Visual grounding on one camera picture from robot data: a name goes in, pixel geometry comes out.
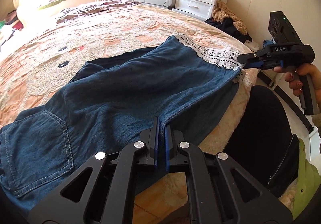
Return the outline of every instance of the drawer handle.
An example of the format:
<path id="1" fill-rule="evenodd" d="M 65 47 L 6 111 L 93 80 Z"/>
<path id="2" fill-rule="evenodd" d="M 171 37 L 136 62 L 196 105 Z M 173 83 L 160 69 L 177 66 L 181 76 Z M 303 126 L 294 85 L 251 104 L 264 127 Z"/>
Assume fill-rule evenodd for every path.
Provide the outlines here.
<path id="1" fill-rule="evenodd" d="M 191 6 L 191 5 L 189 5 L 189 4 L 188 4 L 188 6 L 189 6 L 190 8 L 196 8 L 196 9 L 199 9 L 199 7 L 197 7 L 197 6 Z"/>

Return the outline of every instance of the green fabric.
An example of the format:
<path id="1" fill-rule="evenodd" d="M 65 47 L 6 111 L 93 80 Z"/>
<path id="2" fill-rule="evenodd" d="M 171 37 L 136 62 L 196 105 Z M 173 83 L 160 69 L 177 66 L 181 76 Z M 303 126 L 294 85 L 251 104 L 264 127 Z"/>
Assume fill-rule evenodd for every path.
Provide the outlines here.
<path id="1" fill-rule="evenodd" d="M 5 21 L 0 21 L 0 29 L 5 25 Z"/>
<path id="2" fill-rule="evenodd" d="M 299 155 L 299 173 L 298 185 L 294 198 L 293 218 L 296 219 L 299 214 L 308 205 L 319 185 L 321 184 L 321 177 L 317 168 L 310 164 L 305 158 L 305 146 L 303 140 L 300 141 L 300 155 Z"/>
<path id="3" fill-rule="evenodd" d="M 44 5 L 44 6 L 39 7 L 39 8 L 38 8 L 38 10 L 43 10 L 43 9 L 46 9 L 46 8 L 49 8 L 49 7 L 55 6 L 55 5 L 59 4 L 59 3 L 60 3 L 60 2 L 62 2 L 62 1 L 66 1 L 66 0 L 57 0 L 57 1 L 52 1 L 52 2 L 50 2 L 50 3 L 49 3 L 49 4 L 47 4 L 47 5 Z"/>

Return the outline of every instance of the device handle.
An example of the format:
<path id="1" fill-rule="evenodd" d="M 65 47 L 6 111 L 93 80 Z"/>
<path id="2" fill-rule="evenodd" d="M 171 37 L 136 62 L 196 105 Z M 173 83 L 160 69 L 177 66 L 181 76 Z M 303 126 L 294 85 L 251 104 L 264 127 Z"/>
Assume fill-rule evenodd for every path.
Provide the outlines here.
<path id="1" fill-rule="evenodd" d="M 304 114 L 306 116 L 319 114 L 320 110 L 317 105 L 316 94 L 311 76 L 309 74 L 300 76 L 297 73 L 293 73 L 293 75 L 295 79 L 300 80 L 303 84 L 302 94 L 299 96 L 299 98 Z"/>

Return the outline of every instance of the triangular cutout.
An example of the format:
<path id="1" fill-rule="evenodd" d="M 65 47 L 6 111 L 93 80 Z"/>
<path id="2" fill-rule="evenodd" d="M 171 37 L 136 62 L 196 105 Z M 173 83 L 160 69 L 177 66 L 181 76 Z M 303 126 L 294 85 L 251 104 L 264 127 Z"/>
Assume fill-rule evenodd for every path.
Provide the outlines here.
<path id="1" fill-rule="evenodd" d="M 86 168 L 67 187 L 61 191 L 61 196 L 73 202 L 79 202 L 89 181 L 92 168 Z"/>
<path id="2" fill-rule="evenodd" d="M 260 196 L 260 192 L 253 187 L 237 170 L 231 169 L 237 188 L 240 191 L 243 202 L 249 202 Z"/>

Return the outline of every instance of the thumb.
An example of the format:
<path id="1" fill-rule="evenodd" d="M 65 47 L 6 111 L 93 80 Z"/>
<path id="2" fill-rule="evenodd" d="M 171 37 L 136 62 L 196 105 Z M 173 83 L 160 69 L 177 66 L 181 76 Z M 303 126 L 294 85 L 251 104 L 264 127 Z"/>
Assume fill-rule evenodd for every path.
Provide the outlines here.
<path id="1" fill-rule="evenodd" d="M 317 69 L 315 65 L 305 63 L 297 68 L 297 73 L 300 76 L 310 74 L 314 88 L 321 89 L 321 72 Z"/>

